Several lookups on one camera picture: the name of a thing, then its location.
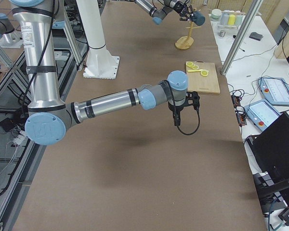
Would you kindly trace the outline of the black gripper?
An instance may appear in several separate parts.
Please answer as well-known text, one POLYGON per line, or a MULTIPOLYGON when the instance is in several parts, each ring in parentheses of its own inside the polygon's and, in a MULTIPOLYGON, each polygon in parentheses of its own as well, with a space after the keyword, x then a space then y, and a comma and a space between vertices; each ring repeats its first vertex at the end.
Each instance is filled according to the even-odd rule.
POLYGON ((174 125, 175 126, 180 126, 181 125, 181 116, 180 113, 184 108, 184 103, 181 105, 173 105, 171 102, 168 102, 168 108, 172 111, 173 113, 173 120, 174 120, 174 125))
POLYGON ((176 2, 174 10, 179 14, 180 21, 189 21, 190 17, 193 15, 193 6, 191 4, 176 2))

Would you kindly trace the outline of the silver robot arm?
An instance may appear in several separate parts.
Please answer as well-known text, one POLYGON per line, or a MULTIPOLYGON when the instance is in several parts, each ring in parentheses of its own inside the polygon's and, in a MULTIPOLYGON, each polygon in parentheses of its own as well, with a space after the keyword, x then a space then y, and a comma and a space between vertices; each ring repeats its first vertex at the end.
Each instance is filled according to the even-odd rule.
MULTIPOLYGON (((176 11, 180 15, 181 21, 196 21, 196 13, 193 12, 192 7, 188 6, 188 1, 181 0, 163 0, 161 4, 163 8, 158 9, 154 2, 147 0, 136 0, 135 3, 146 11, 155 24, 159 25, 162 20, 171 11, 176 11)), ((3 48, 21 48, 22 36, 16 31, 6 14, 0 13, 0 45, 3 48)))
POLYGON ((61 0, 13 0, 14 18, 21 26, 26 57, 26 73, 31 94, 25 132, 39 145, 59 142, 74 125, 86 119, 141 105, 149 110, 168 103, 175 123, 186 106, 188 78, 183 71, 173 71, 157 85, 142 85, 84 102, 65 103, 59 95, 52 27, 63 23, 61 0))

